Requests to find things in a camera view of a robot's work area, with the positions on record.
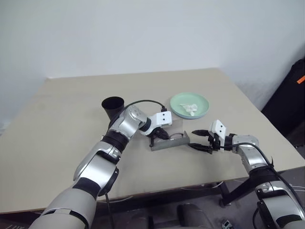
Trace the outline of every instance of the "robotic arm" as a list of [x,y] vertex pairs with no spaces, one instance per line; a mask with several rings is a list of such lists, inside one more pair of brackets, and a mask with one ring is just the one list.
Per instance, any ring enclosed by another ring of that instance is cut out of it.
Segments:
[[249,178],[231,193],[225,193],[221,206],[256,192],[258,212],[268,229],[303,229],[305,213],[296,193],[290,185],[273,169],[263,152],[258,148],[258,140],[251,135],[225,135],[226,128],[219,121],[213,122],[209,130],[195,130],[194,134],[207,136],[209,146],[197,143],[190,147],[212,154],[219,149],[240,155]]
[[119,174],[116,164],[136,131],[140,129],[143,135],[149,135],[156,128],[172,123],[168,111],[152,117],[134,105],[124,110],[77,167],[73,185],[50,203],[30,229],[89,229],[96,199],[112,188]]

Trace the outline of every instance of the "green dish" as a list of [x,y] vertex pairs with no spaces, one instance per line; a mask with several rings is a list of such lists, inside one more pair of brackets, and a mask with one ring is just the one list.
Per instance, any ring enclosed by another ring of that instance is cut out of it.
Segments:
[[[191,116],[180,104],[196,104],[198,106],[198,110],[195,112],[194,116]],[[174,95],[170,101],[172,111],[181,118],[185,119],[196,119],[205,116],[208,112],[210,104],[209,101],[206,100],[202,95],[191,93],[191,92],[183,92],[177,95]]]

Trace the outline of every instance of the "black cylindrical container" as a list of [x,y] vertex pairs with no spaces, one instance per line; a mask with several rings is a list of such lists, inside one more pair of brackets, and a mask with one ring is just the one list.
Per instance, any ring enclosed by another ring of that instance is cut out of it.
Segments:
[[110,120],[124,109],[124,100],[121,97],[113,96],[104,99],[102,107],[105,109]]

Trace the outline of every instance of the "beige tabletop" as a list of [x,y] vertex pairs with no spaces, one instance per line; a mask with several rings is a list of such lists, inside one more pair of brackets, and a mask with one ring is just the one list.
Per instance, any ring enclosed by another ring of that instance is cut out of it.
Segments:
[[[104,98],[120,96],[125,104],[153,99],[169,108],[170,98],[180,92],[199,93],[210,102],[206,116],[183,119],[192,142],[203,142],[192,130],[207,129],[219,119],[228,134],[256,136],[277,170],[305,166],[293,146],[217,69],[48,79],[0,137],[0,212],[45,208],[72,184],[75,168],[107,130]],[[160,111],[151,103],[138,107],[148,115]],[[210,155],[187,146],[151,152],[148,138],[140,134],[127,145],[118,168],[111,198],[247,176],[240,157],[231,152]]]

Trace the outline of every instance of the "black cable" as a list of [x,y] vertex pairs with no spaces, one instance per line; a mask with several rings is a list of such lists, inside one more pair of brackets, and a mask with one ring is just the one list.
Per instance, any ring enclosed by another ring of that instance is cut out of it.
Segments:
[[127,106],[124,107],[124,109],[117,113],[109,122],[109,125],[108,125],[108,129],[113,125],[113,123],[115,122],[115,120],[117,120],[117,118],[120,116],[120,114],[125,111],[129,106],[131,105],[134,105],[134,104],[138,104],[138,103],[142,103],[142,102],[151,102],[151,103],[155,103],[155,104],[159,104],[162,108],[161,108],[161,112],[163,111],[167,111],[167,109],[165,108],[165,106],[158,102],[158,101],[154,101],[154,100],[150,100],[150,99],[143,99],[143,100],[138,100],[138,101],[135,101],[135,102],[132,102],[131,104],[128,104]]
[[256,218],[257,213],[258,213],[258,208],[255,210],[255,212],[253,213],[253,216],[252,216],[252,224],[253,224],[254,229],[257,229],[257,226],[255,224],[255,218]]
[[109,213],[109,220],[110,220],[110,224],[111,224],[111,228],[114,229],[114,221],[113,221],[113,217],[112,217],[112,213],[111,213],[111,209],[110,209],[110,203],[109,203],[109,198],[108,198],[108,194],[105,194],[106,197],[106,203],[107,203],[107,208],[108,208],[108,213]]
[[242,142],[242,143],[237,143],[234,145],[229,145],[229,146],[221,146],[220,148],[224,148],[224,147],[236,147],[236,146],[241,146],[241,145],[250,145],[253,146],[254,148],[257,149],[258,152],[260,152],[260,154],[262,155],[262,157],[265,159],[266,163],[268,164],[269,168],[275,173],[275,175],[284,182],[284,184],[290,189],[290,191],[293,193],[293,195],[295,196],[297,202],[299,203],[300,207],[303,208],[302,202],[299,198],[299,196],[297,195],[297,193],[295,192],[295,190],[290,186],[290,184],[274,169],[274,165],[273,165],[273,160],[272,163],[269,162],[268,158],[266,157],[266,155],[263,153],[263,151],[255,144],[252,143],[248,143],[248,142]]

